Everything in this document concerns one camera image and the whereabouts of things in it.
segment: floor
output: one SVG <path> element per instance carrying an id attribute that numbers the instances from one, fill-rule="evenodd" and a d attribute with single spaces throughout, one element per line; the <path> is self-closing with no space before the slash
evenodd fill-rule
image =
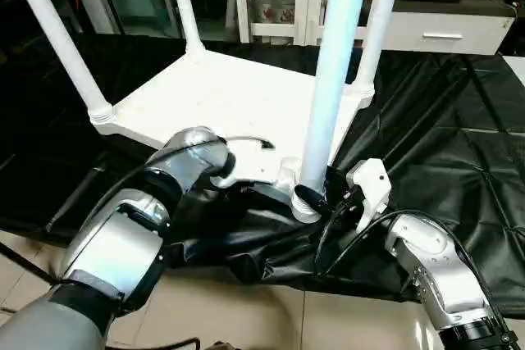
<path id="1" fill-rule="evenodd" d="M 45 270 L 56 270 L 62 255 L 60 248 L 13 234 L 0 232 L 0 242 Z M 42 280 L 0 256 L 3 307 L 18 310 L 47 290 Z M 8 319 L 0 312 L 0 325 Z M 525 321 L 509 324 L 525 341 Z M 203 348 L 221 340 L 243 350 L 443 348 L 419 305 L 241 286 L 222 269 L 166 273 L 142 309 L 112 325 L 108 342 L 143 348 L 194 336 Z"/>

